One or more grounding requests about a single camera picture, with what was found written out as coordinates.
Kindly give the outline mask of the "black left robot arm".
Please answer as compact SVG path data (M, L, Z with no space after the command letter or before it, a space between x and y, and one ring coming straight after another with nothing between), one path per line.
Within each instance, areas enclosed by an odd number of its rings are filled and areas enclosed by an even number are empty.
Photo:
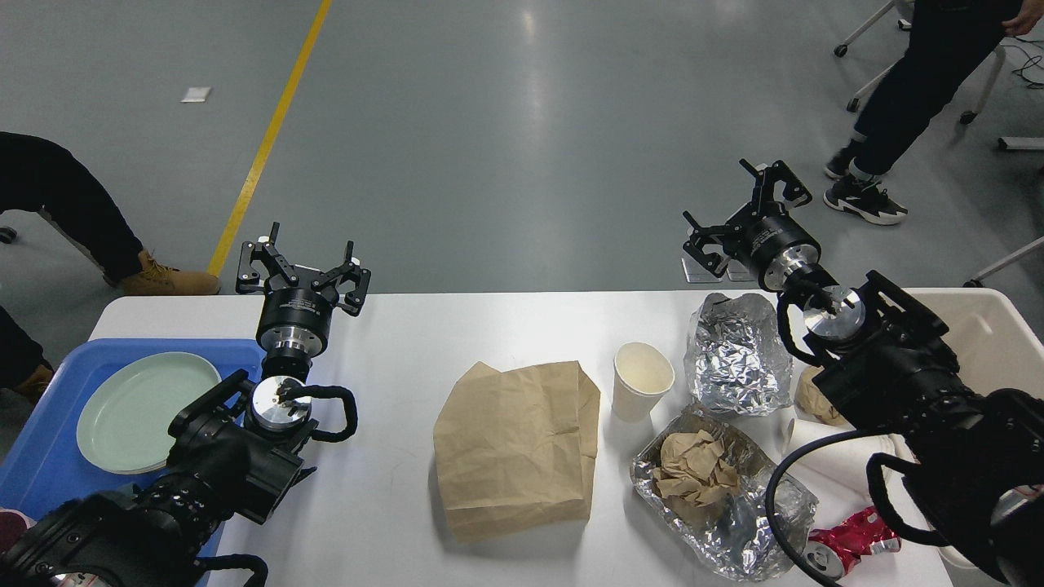
M268 565L253 554L201 556L234 515L264 524L311 473L310 441L336 444L358 428L353 393L307 382L328 348L336 309L358 316L370 271L354 256L329 271L288 263L268 237L240 249L238 294L262 294L257 382L237 370L169 421L166 471L144 489L71 499L2 551L4 586L194 586L208 572L248 571L263 586Z

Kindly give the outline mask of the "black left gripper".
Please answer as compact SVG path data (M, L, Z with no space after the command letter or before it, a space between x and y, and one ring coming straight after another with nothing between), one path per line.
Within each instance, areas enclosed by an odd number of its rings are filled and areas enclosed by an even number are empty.
M311 357L328 348L334 308L360 316L372 272L354 256L354 241L345 248L343 262L313 278L310 289L294 289L301 276L276 248L281 224L268 234L240 245L236 294L264 294L256 342L270 351L280 342L296 342Z

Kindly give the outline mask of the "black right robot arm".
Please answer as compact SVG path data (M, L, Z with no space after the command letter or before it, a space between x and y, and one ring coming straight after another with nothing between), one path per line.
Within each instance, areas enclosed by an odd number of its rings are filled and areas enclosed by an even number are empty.
M810 580L831 586L782 535L776 488L801 457L854 439L899 435L912 461L875 453L865 473L880 519L907 542L954 547L1011 586L1042 583L1042 401L1026 391L981 396L959 378L943 322L911 294L869 271L857 289L821 266L821 246L790 216L812 194L782 161L754 166L749 203L723 224L689 212L683 251L721 277L738 261L776 295L782 342L852 430L816 439L772 472L765 506L779 546Z

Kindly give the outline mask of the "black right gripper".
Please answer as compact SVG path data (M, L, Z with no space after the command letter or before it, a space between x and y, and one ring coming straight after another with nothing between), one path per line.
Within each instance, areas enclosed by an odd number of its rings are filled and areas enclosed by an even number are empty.
M711 277L729 271L751 274L767 291L786 291L794 279L823 272L818 242L788 216L812 201L809 189L783 160L754 165L741 159L739 164L754 178L750 203L712 226L683 211L691 229L683 252Z

